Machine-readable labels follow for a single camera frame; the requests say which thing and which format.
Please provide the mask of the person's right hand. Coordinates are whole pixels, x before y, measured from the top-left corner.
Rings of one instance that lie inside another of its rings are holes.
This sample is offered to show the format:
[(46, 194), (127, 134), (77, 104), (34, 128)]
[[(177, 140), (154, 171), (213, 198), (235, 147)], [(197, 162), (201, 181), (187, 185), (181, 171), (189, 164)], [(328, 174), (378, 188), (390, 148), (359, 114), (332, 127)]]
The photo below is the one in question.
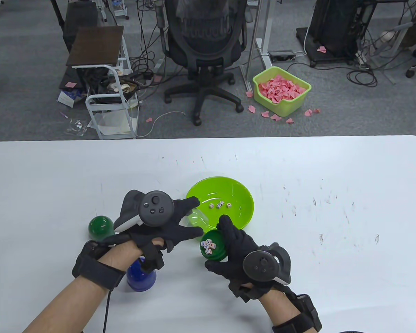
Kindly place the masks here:
[(276, 242), (257, 246), (254, 239), (244, 230), (237, 229), (227, 215), (219, 218), (217, 230), (224, 241), (227, 261), (208, 260), (205, 267), (229, 280), (229, 290), (235, 297), (248, 302), (275, 288), (291, 301), (296, 298), (289, 288), (292, 281), (290, 255), (283, 247)]

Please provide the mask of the person's left hand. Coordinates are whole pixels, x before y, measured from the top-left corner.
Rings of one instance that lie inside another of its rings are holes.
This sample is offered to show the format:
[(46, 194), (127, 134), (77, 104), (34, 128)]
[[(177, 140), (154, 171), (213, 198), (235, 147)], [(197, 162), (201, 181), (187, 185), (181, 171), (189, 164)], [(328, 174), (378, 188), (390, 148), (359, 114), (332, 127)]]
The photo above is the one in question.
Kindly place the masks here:
[(161, 191), (140, 193), (132, 190), (124, 197), (119, 218), (114, 224), (115, 235), (106, 237), (106, 245), (120, 245), (133, 241), (142, 251), (142, 270), (150, 273), (164, 266), (162, 251), (171, 252), (182, 241), (203, 235), (201, 227), (185, 227), (183, 217), (199, 206), (192, 196), (172, 200)]

